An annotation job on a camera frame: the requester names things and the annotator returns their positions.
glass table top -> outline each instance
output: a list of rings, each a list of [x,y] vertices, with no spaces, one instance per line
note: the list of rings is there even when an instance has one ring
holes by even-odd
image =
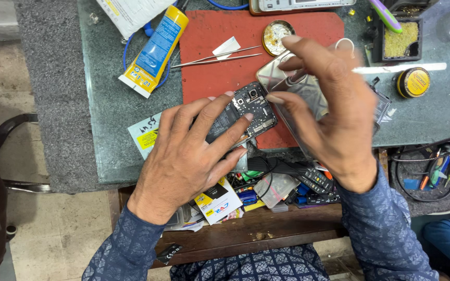
[[[238,5],[239,0],[218,1]],[[354,16],[347,13],[355,10]],[[206,0],[193,0],[188,10],[218,10]],[[345,37],[356,48],[363,49],[371,39],[365,36],[371,14],[367,1],[353,6],[328,10],[337,13],[345,23]],[[368,75],[372,81],[380,78],[377,90],[387,95],[396,109],[385,118],[375,135],[374,146],[429,143],[450,137],[450,40],[442,37],[439,26],[442,15],[450,12],[450,0],[444,0],[425,11],[423,18],[422,60],[410,63],[446,62],[444,71],[432,71],[430,89],[421,98],[401,98],[395,89],[396,73]],[[156,89],[149,99],[142,97],[117,79],[124,70],[122,37],[109,17],[95,0],[78,0],[78,16],[82,32],[85,77],[90,101],[91,129],[97,172],[100,183],[135,182],[140,174],[143,158],[137,150],[128,127],[164,109],[182,103],[182,76],[178,68],[171,69],[166,83]],[[94,23],[92,17],[98,17]],[[153,20],[157,26],[161,16]],[[148,37],[138,31],[129,44],[127,63],[136,57]],[[178,62],[179,48],[171,61]]]

blue patterned shirt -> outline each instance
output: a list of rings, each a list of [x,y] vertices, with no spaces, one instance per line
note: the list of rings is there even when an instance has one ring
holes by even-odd
[[[376,185],[364,194],[339,187],[342,223],[366,280],[438,280],[415,233],[405,199],[378,165]],[[164,226],[140,220],[127,208],[83,273],[83,281],[146,280]],[[312,244],[175,265],[172,280],[329,281]]]

yellow glue tube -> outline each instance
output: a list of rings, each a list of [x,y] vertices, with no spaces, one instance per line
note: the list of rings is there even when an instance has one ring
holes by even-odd
[[[148,98],[158,85],[167,61],[173,53],[189,18],[170,5],[145,47],[119,80]]]

heat-resistant mat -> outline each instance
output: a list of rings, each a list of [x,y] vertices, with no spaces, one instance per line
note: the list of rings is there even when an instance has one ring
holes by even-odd
[[[232,36],[235,36],[241,48],[262,45],[263,30],[274,20],[289,22],[297,35],[312,38],[323,46],[331,45],[344,35],[343,22],[333,12],[252,16],[246,10],[192,10],[186,14],[190,22],[180,38],[182,63],[213,55],[212,51]],[[182,67],[184,103],[203,97],[216,97],[256,81],[256,72],[273,59],[263,46],[230,56],[258,53],[263,54],[252,58]],[[263,150],[298,146],[282,120],[256,140],[258,148]]]

white plastic bag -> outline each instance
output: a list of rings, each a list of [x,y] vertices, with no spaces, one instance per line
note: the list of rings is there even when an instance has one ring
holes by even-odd
[[[97,0],[125,40],[175,0]]]

